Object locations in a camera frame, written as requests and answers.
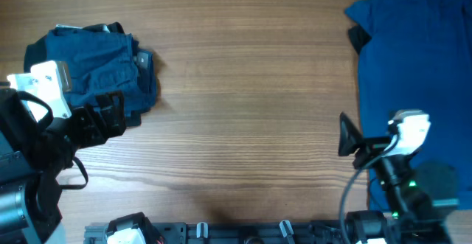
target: folded clothing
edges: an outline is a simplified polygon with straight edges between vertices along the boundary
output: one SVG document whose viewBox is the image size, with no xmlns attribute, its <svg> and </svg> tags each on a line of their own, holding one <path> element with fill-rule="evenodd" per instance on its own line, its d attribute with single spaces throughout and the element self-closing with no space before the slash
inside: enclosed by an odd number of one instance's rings
<svg viewBox="0 0 472 244">
<path fill-rule="evenodd" d="M 127 125 L 139 125 L 140 114 L 156 104 L 157 86 L 151 52 L 138 48 L 119 23 L 86 28 L 56 27 L 25 54 L 24 71 L 45 60 L 65 61 L 72 90 L 64 94 L 72 107 L 98 107 L 96 94 L 122 91 Z"/>
<path fill-rule="evenodd" d="M 361 0 L 346 14 L 362 27 L 350 39 L 360 51 L 364 135 L 384 135 L 392 111 L 424 110 L 431 128 L 412 166 L 433 160 L 454 167 L 459 207 L 472 209 L 472 0 Z M 387 207 L 378 183 L 372 196 Z"/>
</svg>

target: blue fabric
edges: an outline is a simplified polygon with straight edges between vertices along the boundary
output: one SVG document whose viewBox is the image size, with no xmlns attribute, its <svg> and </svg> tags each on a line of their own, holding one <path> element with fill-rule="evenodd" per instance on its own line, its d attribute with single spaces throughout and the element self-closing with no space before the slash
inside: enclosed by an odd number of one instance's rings
<svg viewBox="0 0 472 244">
<path fill-rule="evenodd" d="M 372 36 L 358 63 L 364 135 L 383 136 L 391 111 L 430 114 L 412 165 L 435 160 L 455 167 L 460 208 L 471 209 L 472 0 L 361 0 L 346 14 Z M 372 194 L 388 206 L 378 183 Z M 370 207 L 379 209 L 372 201 Z"/>
<path fill-rule="evenodd" d="M 97 106 L 96 94 L 120 90 L 126 116 L 156 103 L 152 60 L 147 70 L 139 69 L 133 61 L 137 45 L 132 35 L 115 32 L 56 28 L 46 36 L 47 60 L 62 60 L 69 67 L 72 91 L 64 94 L 66 101 L 72 106 Z M 146 53 L 152 59 L 152 53 Z"/>
</svg>

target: wooden table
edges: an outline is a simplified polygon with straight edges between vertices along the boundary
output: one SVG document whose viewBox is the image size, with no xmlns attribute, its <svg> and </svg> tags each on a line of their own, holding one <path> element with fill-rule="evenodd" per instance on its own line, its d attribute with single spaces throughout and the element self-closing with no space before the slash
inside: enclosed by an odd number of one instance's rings
<svg viewBox="0 0 472 244">
<path fill-rule="evenodd" d="M 64 192 L 68 243 L 134 212 L 152 221 L 335 218 L 353 174 L 339 113 L 356 122 L 355 0 L 0 0 L 0 73 L 56 24 L 120 22 L 152 49 L 162 93 L 142 126 L 77 156 L 88 186 Z M 60 182 L 82 182 L 67 170 Z M 366 208 L 366 176 L 347 209 Z M 470 212 L 451 218 L 470 242 Z"/>
</svg>

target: blue garment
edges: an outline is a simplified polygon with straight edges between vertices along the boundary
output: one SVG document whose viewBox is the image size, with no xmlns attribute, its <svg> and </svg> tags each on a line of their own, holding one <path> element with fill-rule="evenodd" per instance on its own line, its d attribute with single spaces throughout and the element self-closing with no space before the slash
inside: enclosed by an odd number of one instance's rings
<svg viewBox="0 0 472 244">
<path fill-rule="evenodd" d="M 391 111 L 427 112 L 431 129 L 412 166 L 455 167 L 460 208 L 472 209 L 472 0 L 361 0 L 346 14 L 372 37 L 358 63 L 364 135 L 383 136 Z M 378 183 L 372 194 L 388 206 Z"/>
<path fill-rule="evenodd" d="M 56 28 L 49 31 L 45 42 L 47 60 L 67 62 L 72 91 L 64 97 L 73 106 L 89 103 L 97 107 L 96 94 L 118 90 L 125 97 L 127 117 L 156 103 L 152 53 L 137 49 L 132 35 Z M 137 52 L 149 54 L 147 68 L 138 68 L 134 63 Z"/>
</svg>

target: wooden surface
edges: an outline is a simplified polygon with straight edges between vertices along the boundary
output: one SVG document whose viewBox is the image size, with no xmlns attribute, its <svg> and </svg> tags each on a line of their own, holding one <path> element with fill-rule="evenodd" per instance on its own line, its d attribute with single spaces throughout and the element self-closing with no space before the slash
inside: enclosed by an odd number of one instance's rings
<svg viewBox="0 0 472 244">
<path fill-rule="evenodd" d="M 64 192 L 68 243 L 134 212 L 197 223 L 335 218 L 353 174 L 339 113 L 358 119 L 355 0 L 0 0 L 0 75 L 55 24 L 119 21 L 159 55 L 158 105 L 142 126 L 81 150 L 90 182 Z M 365 209 L 365 175 L 347 209 Z M 60 182 L 81 182 L 67 170 Z M 451 218 L 470 242 L 470 212 Z"/>
</svg>

